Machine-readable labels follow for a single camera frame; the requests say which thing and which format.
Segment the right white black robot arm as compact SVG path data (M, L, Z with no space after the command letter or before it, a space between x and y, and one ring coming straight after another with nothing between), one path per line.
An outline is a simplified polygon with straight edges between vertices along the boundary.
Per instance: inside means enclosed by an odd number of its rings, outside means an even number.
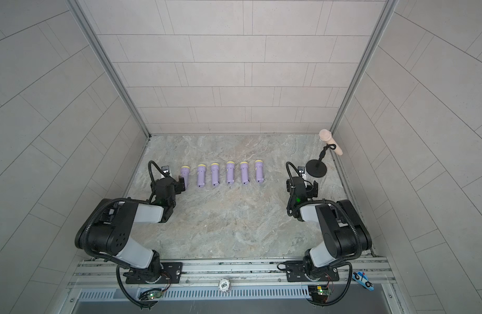
M318 183L303 179L291 162L285 168L287 215L319 224L322 233L321 242L307 250L301 261L284 263L288 281L338 281L338 269L372 247L371 236L350 200L317 200Z

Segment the purple flashlight horizontal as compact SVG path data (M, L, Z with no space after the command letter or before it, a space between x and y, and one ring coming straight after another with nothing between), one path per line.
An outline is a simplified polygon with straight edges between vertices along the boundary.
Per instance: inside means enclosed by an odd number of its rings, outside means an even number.
M199 164L197 167L197 186L203 188L206 184L206 165Z

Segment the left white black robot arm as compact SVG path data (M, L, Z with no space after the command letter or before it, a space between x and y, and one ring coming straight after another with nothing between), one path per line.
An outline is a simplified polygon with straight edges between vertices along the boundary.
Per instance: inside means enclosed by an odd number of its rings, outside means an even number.
M127 283L155 283L164 276L160 255L131 238L136 223L164 224L176 207L176 196L187 188L188 178L177 179L148 162L151 195L148 200L103 199L76 234L74 244L89 256L128 269Z

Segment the purple flashlight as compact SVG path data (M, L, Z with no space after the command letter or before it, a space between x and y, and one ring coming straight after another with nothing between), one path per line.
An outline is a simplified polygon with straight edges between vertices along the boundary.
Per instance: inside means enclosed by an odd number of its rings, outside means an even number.
M220 185L220 165L218 163L213 163L210 166L212 175L212 186L217 187Z
M264 163L262 160L255 161L255 179L258 183L262 183L264 181L263 166Z
M227 184L234 184L234 170L235 170L235 163L232 161L228 161L226 165L226 181Z
M183 178L184 187L187 190L189 184L189 174L190 174L190 167L189 166L182 166L180 170L180 177Z
M249 180L249 164L246 161L240 163L242 184L248 184Z

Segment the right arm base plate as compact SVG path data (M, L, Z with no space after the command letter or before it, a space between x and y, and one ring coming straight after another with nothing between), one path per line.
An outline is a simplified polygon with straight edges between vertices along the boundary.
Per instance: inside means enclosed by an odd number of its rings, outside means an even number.
M317 268L311 262L290 260L277 265L286 274L288 282L339 281L338 272L328 266Z

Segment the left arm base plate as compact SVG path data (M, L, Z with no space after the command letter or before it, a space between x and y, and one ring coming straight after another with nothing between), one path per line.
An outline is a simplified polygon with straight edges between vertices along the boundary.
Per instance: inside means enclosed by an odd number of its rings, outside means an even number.
M149 270L130 268L122 276L123 281L129 285L177 284L180 282L182 268L182 262L162 262L159 275Z

